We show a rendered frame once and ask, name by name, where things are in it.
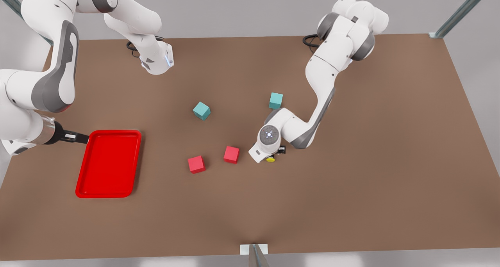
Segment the red rectangular tray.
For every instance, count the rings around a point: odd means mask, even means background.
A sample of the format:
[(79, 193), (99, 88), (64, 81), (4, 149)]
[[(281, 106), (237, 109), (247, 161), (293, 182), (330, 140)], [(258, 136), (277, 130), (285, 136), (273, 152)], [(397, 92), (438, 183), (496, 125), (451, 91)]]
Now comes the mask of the red rectangular tray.
[(134, 188), (142, 134), (138, 130), (96, 130), (82, 159), (75, 194), (79, 198), (126, 198)]

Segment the red cube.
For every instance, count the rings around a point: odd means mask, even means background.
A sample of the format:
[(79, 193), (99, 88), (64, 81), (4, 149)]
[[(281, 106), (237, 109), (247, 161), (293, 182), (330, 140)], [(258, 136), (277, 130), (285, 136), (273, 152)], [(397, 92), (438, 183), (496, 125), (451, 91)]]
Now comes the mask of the red cube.
[(223, 160), (231, 164), (237, 164), (239, 160), (240, 149), (232, 146), (227, 146)]
[(205, 162), (202, 156), (191, 157), (188, 160), (189, 170), (191, 173), (200, 173), (206, 170)]

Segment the silver frame post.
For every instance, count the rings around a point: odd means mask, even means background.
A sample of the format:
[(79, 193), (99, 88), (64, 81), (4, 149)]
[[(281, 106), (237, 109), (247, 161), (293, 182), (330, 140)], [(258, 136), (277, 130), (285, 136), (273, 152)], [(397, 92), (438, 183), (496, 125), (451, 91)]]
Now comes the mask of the silver frame post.
[(268, 244), (241, 244), (240, 255), (248, 255), (248, 267), (270, 267), (265, 255)]
[(21, 2), (19, 0), (2, 0), (14, 13), (16, 13), (22, 20), (24, 20), (21, 14)]
[(465, 0), (453, 15), (436, 31), (428, 33), (430, 39), (443, 39), (481, 0)]

